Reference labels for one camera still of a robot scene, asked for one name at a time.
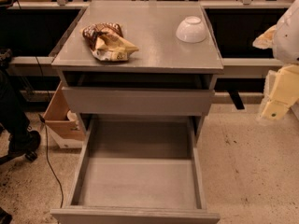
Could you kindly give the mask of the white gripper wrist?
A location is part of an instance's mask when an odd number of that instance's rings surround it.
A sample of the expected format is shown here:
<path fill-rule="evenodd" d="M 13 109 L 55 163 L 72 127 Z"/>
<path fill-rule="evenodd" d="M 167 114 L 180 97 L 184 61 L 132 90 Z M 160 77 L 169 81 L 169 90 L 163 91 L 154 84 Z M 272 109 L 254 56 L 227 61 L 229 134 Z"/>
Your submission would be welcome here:
<path fill-rule="evenodd" d="M 271 49 L 276 25 L 268 28 L 252 43 L 257 49 Z M 259 119 L 280 120 L 289 107 L 299 100 L 299 66 L 295 64 L 285 65 L 278 71 L 270 70 L 264 84 L 264 96 L 259 108 Z"/>

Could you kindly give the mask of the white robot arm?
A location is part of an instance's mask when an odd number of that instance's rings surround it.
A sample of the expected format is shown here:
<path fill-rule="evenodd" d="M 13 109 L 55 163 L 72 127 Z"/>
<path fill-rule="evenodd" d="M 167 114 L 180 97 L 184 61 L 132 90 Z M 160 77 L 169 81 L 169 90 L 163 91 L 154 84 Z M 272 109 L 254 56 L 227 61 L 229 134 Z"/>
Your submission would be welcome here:
<path fill-rule="evenodd" d="M 271 49 L 274 58 L 284 63 L 277 72 L 268 72 L 259 113 L 260 119 L 280 120 L 299 100 L 299 0 L 252 46 Z"/>

